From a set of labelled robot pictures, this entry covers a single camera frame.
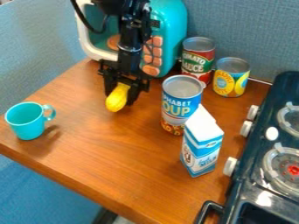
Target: can label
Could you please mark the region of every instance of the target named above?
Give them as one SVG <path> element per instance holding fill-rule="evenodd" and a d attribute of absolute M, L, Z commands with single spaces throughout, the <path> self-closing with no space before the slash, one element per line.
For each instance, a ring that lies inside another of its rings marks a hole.
<path fill-rule="evenodd" d="M 183 50 L 182 73 L 189 74 L 205 84 L 210 82 L 215 50 L 210 52 L 193 52 Z"/>
<path fill-rule="evenodd" d="M 209 60 L 194 52 L 183 51 L 182 69 L 190 74 L 207 73 L 212 68 L 213 59 Z"/>
<path fill-rule="evenodd" d="M 172 118 L 185 120 L 198 108 L 201 94 L 192 98 L 177 98 L 163 91 L 163 112 Z"/>
<path fill-rule="evenodd" d="M 223 70 L 216 70 L 212 84 L 213 90 L 226 97 L 243 95 L 249 73 L 249 71 L 246 73 L 228 73 Z"/>
<path fill-rule="evenodd" d="M 201 101 L 201 94 L 191 98 L 177 98 L 163 91 L 162 127 L 176 136 L 184 133 L 184 123 L 195 112 Z"/>

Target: wooden table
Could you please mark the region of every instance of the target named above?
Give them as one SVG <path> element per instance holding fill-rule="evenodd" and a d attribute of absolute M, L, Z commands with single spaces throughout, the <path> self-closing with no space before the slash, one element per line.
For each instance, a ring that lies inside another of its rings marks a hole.
<path fill-rule="evenodd" d="M 205 90 L 203 105 L 225 138 L 216 170 L 191 178 L 179 160 L 182 137 L 160 126 L 162 80 L 114 114 L 105 109 L 97 69 L 85 59 L 26 99 L 57 109 L 42 137 L 18 140 L 2 117 L 0 152 L 137 223 L 192 223 L 206 200 L 224 203 L 230 179 L 222 169 L 242 152 L 240 126 L 268 85 L 249 81 L 242 97 L 230 99 L 214 94 L 212 85 Z"/>

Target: blue carton label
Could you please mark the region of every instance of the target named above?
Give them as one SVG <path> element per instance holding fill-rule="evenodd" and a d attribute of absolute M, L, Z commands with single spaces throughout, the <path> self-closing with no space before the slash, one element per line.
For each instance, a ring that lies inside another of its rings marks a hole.
<path fill-rule="evenodd" d="M 173 118 L 188 118 L 198 108 L 201 94 L 192 98 L 177 98 L 163 91 L 163 112 Z"/>
<path fill-rule="evenodd" d="M 215 169 L 221 143 L 222 136 L 197 148 L 188 137 L 184 136 L 181 161 L 192 177 L 195 178 Z"/>

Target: milk carton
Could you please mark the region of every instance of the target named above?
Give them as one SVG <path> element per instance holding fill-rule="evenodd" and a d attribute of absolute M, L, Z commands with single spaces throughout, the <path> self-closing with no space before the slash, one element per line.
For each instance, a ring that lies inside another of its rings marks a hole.
<path fill-rule="evenodd" d="M 215 119 L 200 105 L 184 127 L 181 161 L 195 178 L 215 169 L 223 130 Z"/>

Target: gray wall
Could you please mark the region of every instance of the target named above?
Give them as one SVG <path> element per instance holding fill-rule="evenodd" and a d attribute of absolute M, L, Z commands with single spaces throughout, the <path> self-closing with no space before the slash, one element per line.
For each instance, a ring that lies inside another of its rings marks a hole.
<path fill-rule="evenodd" d="M 1 5 L 0 114 L 84 57 L 68 0 Z"/>
<path fill-rule="evenodd" d="M 84 57 L 67 0 L 0 5 L 0 114 Z M 101 209 L 2 155 L 0 207 L 9 224 L 91 223 Z"/>
<path fill-rule="evenodd" d="M 241 57 L 251 76 L 272 81 L 286 70 L 299 70 L 298 0 L 184 0 L 188 35 L 217 43 L 217 58 Z"/>

